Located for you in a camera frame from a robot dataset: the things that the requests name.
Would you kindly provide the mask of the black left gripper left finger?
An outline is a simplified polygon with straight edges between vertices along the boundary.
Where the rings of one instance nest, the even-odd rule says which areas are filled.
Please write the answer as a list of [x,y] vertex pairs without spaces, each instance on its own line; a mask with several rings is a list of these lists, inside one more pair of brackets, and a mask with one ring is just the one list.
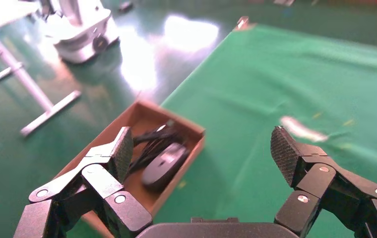
[[116,238],[134,238],[151,226],[151,214],[124,187],[133,153],[130,127],[110,143],[89,149],[74,169],[29,195],[14,236],[64,238],[93,211]]

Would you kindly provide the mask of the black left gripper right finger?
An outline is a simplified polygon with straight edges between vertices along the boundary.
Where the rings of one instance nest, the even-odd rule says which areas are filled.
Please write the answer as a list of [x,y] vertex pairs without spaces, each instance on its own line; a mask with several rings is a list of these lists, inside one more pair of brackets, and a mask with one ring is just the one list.
[[322,210],[356,238],[377,238],[377,183],[339,166],[320,147],[296,141],[282,126],[270,140],[271,156],[293,189],[274,222],[304,238]]

